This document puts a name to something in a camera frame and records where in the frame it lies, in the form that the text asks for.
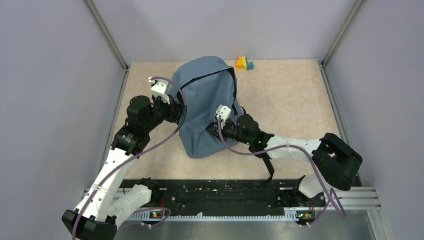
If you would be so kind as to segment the blue student backpack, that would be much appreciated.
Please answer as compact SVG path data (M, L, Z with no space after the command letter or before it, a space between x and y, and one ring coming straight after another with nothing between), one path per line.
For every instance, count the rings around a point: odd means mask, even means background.
M237 100L237 77L235 69L217 56L204 56L183 64L172 76L181 91L170 91L175 101L187 101L187 113L179 130L180 139L186 154L193 159L210 157L227 146L239 142L228 140L223 144L212 135L212 123L216 123L216 110L220 105L229 107L230 119L236 123L238 118L247 115ZM275 169L266 168L271 177Z

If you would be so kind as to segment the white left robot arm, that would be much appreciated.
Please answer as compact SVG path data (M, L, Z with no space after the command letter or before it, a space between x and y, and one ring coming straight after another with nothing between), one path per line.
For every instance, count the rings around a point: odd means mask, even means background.
M119 227L137 210L160 202L158 185L142 179L129 193L114 201L128 171L143 155L157 149L168 140L147 149L150 133L164 121L179 127L187 116L187 101L168 96L136 96L126 110L124 126L112 141L107 159L90 190L73 210L66 210L62 222L76 240L112 240Z

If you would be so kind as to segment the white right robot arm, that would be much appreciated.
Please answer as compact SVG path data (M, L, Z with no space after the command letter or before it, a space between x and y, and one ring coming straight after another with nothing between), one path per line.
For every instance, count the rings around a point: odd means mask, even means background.
M307 206L314 197L331 189L349 191L363 164L362 156L333 133L319 139L284 138L262 131L249 115L233 122L223 113L216 114L214 134L226 144L228 140L247 145L247 155L256 156L272 170L271 160L290 159L309 163L313 173L301 177L293 200Z

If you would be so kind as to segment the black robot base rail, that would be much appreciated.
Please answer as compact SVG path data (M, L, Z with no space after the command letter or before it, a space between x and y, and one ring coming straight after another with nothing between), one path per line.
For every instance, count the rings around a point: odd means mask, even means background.
M297 220L301 214L326 205L322 193L308 199L298 191L298 180L125 180L119 191L128 194L138 184L153 186L145 208L165 207L171 218L192 220Z

